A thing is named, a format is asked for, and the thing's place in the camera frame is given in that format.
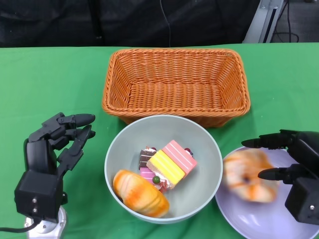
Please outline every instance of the orange woven basket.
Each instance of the orange woven basket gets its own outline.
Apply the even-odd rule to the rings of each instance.
[[[110,58],[102,107],[127,124],[167,114],[220,127],[247,113],[250,99],[235,51],[126,49]]]

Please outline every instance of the basket rim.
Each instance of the basket rim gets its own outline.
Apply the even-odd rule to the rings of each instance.
[[[219,108],[117,108],[110,104],[110,86],[113,80],[113,72],[115,60],[111,61],[111,59],[117,59],[122,54],[127,53],[135,53],[139,51],[143,51],[145,53],[154,53],[156,51],[160,51],[161,53],[167,51],[168,53],[172,52],[222,52],[230,53],[236,58],[236,67],[241,72],[241,81],[240,81],[240,92],[241,98],[243,101],[243,106],[237,108],[230,109],[219,109]],[[130,49],[121,49],[114,52],[110,57],[110,63],[107,70],[107,75],[105,79],[103,97],[102,97],[102,108],[103,110],[114,116],[123,116],[123,117],[147,117],[152,115],[161,115],[161,114],[170,114],[170,115],[179,115],[179,116],[206,116],[213,117],[214,115],[222,117],[235,117],[246,114],[251,106],[248,85],[247,85],[247,77],[244,71],[243,61],[240,55],[232,50],[227,48],[130,48]]]

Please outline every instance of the black curtain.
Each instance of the black curtain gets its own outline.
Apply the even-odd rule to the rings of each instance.
[[[258,4],[259,0],[0,0],[0,46],[241,43]]]

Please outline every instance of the green tablecloth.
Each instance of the green tablecloth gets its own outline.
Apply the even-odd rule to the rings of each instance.
[[[222,128],[209,129],[225,156],[244,139],[282,128],[319,131],[319,44],[240,44],[251,110]],[[112,198],[105,183],[108,147],[125,124],[102,111],[101,98],[113,47],[0,49],[0,227],[23,226],[14,189],[24,172],[23,141],[58,112],[96,115],[84,156],[65,176],[69,195],[66,239],[242,238],[215,199],[174,225],[136,219]],[[0,232],[0,238],[25,238]]]

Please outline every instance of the metal stand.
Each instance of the metal stand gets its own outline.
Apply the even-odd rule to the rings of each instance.
[[[243,43],[269,43],[284,0],[260,0]]]
[[[63,231],[67,223],[67,215],[63,207],[60,207],[59,223],[52,223],[48,221],[42,221],[34,229],[27,232],[27,238],[37,239],[61,239],[63,237]],[[24,226],[28,227],[33,223],[33,219],[26,218]]]

